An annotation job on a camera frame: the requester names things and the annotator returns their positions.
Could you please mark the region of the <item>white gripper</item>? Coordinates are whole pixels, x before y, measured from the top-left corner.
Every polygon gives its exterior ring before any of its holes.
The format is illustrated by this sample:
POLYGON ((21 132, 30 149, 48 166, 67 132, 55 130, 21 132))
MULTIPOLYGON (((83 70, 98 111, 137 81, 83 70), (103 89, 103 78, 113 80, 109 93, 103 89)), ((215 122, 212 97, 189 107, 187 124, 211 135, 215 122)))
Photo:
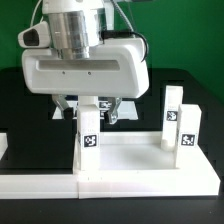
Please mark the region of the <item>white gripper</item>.
POLYGON ((65 60, 54 49, 28 49, 22 54, 25 83, 33 93, 51 94, 64 120, 74 109, 65 95, 109 97, 107 124, 118 120, 122 98, 138 98, 149 88, 144 44, 139 38, 107 39, 84 60, 65 60))

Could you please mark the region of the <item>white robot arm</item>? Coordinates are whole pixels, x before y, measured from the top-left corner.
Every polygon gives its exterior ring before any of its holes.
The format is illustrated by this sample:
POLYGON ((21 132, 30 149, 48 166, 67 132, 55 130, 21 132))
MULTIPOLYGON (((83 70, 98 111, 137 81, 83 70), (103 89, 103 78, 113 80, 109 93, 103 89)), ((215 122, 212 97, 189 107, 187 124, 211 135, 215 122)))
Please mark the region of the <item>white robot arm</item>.
POLYGON ((61 111, 67 95, 105 97, 105 120, 113 124, 124 98, 149 88, 145 37, 113 28, 116 0, 40 0, 44 20, 18 35, 24 48, 25 83, 33 93, 50 94, 61 111))

